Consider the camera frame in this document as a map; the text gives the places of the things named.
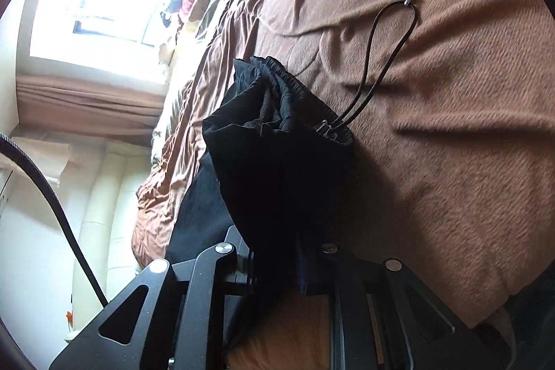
wall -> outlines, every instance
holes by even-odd
[[[17,74],[73,77],[91,82],[128,87],[146,93],[165,95],[168,87],[115,72],[83,66],[81,64],[31,56],[33,23],[39,0],[25,0],[17,44]]]
[[[0,18],[0,132],[10,134],[17,126],[16,49],[19,22],[25,0],[12,0]]]
[[[69,134],[23,135],[71,144],[72,161],[55,191],[78,236],[105,141]],[[0,218],[0,317],[37,370],[47,370],[66,345],[73,263],[46,201],[32,182],[20,177]]]

white furniture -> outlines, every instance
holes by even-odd
[[[93,184],[79,246],[108,301],[139,272],[131,251],[131,234],[137,219],[139,185],[151,170],[150,149],[110,142]],[[72,340],[102,309],[77,261],[73,269]]]

mattress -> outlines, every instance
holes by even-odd
[[[202,119],[221,103],[232,59],[273,56],[340,112],[356,92],[372,21],[391,1],[225,0],[164,163],[139,190],[142,263],[164,255],[205,150]],[[334,241],[370,261],[401,259],[472,327],[555,259],[555,23],[542,0],[416,5],[410,41],[351,124],[349,182],[322,215]],[[396,12],[380,22],[369,84],[411,20]],[[322,298],[295,300],[284,296],[231,352],[231,368],[327,365],[327,342],[315,339],[326,335]],[[278,339],[293,324],[296,340]]]

brown blanket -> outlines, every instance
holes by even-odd
[[[166,166],[139,191],[135,253],[163,256],[204,151],[201,119],[221,102],[233,57],[277,58],[339,112],[390,1],[229,0]],[[418,27],[351,125],[357,165],[323,219],[359,257],[404,261],[474,326],[555,258],[555,22],[542,0],[417,5]],[[368,83],[410,21],[407,10],[382,19]],[[156,196],[165,204],[154,219]]]

orange blanket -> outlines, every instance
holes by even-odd
[[[271,55],[342,111],[390,1],[227,0],[164,163],[139,190],[143,264],[164,255],[232,59]],[[418,27],[351,125],[351,183],[323,219],[359,257],[407,263],[474,326],[555,259],[555,21],[542,0],[416,3]],[[410,21],[382,19],[368,83]]]

